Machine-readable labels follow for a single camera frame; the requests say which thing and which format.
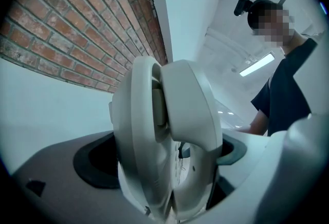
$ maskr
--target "man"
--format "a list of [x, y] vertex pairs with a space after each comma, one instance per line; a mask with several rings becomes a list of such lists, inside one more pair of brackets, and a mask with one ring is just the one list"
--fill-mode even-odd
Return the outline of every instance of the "man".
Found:
[[238, 129], [268, 136], [287, 130], [295, 121], [307, 117], [309, 106], [293, 76], [311, 54], [317, 43], [292, 26], [288, 11], [269, 0], [257, 0], [248, 9], [248, 24], [254, 35], [281, 47], [283, 59], [274, 74], [251, 101], [258, 113], [249, 126]]

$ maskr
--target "black opening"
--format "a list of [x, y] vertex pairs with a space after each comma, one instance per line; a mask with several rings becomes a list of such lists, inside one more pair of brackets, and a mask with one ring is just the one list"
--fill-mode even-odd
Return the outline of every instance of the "black opening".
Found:
[[73, 166], [85, 182], [96, 188], [120, 188], [114, 134], [110, 133], [80, 148], [74, 156]]
[[227, 140], [223, 139], [223, 146], [222, 146], [222, 156], [226, 156], [230, 153], [232, 153], [234, 150], [234, 146], [233, 144], [231, 144], [230, 142], [228, 142]]

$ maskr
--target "dark shirt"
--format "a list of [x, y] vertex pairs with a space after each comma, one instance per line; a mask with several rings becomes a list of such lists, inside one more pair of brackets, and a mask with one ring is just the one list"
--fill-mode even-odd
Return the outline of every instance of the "dark shirt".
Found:
[[288, 130], [297, 120], [310, 113], [306, 99], [293, 76], [311, 54], [317, 43], [308, 39], [286, 55], [272, 79], [267, 81], [257, 96], [251, 101], [257, 110], [268, 118], [268, 136]]

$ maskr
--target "fluorescent light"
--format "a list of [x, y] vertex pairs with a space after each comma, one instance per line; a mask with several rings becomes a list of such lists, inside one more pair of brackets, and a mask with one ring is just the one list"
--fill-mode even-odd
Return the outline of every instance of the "fluorescent light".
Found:
[[274, 60], [273, 55], [270, 53], [267, 56], [263, 57], [260, 61], [257, 61], [255, 64], [251, 65], [250, 67], [246, 68], [245, 70], [240, 72], [240, 75], [242, 77], [252, 73], [255, 70], [258, 70], [259, 68], [262, 68], [266, 64], [270, 63]]
[[321, 6], [321, 8], [323, 9], [324, 14], [327, 15], [327, 10], [325, 9], [325, 6], [324, 6], [324, 4], [323, 4], [322, 2], [320, 2], [320, 6]]

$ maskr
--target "ceiling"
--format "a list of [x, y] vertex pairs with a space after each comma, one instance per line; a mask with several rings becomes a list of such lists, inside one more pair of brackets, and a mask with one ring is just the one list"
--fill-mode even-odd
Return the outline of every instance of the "ceiling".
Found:
[[[236, 4], [237, 0], [218, 1], [217, 10], [206, 32], [197, 61], [204, 68], [213, 87], [215, 83], [218, 83], [218, 86], [228, 86], [230, 91], [235, 93], [235, 97], [240, 98], [237, 102], [250, 102], [275, 71], [284, 55], [280, 48], [264, 44], [251, 34], [247, 14], [239, 17], [233, 14]], [[295, 28], [299, 32], [312, 35], [325, 29], [323, 11], [317, 0], [286, 0], [284, 7], [289, 10], [289, 15], [295, 18]], [[270, 52], [275, 58], [274, 61], [245, 77], [240, 76], [242, 70]], [[231, 109], [236, 108], [232, 104], [226, 105]]]

